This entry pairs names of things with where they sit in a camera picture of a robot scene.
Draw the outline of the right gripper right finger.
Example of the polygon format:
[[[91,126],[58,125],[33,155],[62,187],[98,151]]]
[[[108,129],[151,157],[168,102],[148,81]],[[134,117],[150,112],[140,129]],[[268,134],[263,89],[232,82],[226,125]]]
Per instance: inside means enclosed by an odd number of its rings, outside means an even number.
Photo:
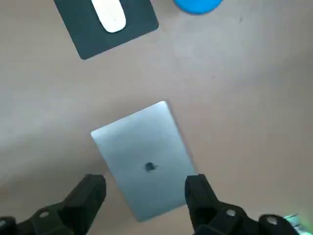
[[[251,219],[243,208],[220,201],[203,174],[187,176],[185,201],[195,235],[297,235],[285,218],[263,214]]]

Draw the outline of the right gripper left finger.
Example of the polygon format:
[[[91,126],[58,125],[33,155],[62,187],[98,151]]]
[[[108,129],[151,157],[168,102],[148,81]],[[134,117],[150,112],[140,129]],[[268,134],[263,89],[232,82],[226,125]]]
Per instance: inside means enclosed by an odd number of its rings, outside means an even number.
[[[0,218],[2,235],[86,235],[106,198],[106,180],[87,174],[61,202],[37,210],[17,223],[12,216]]]

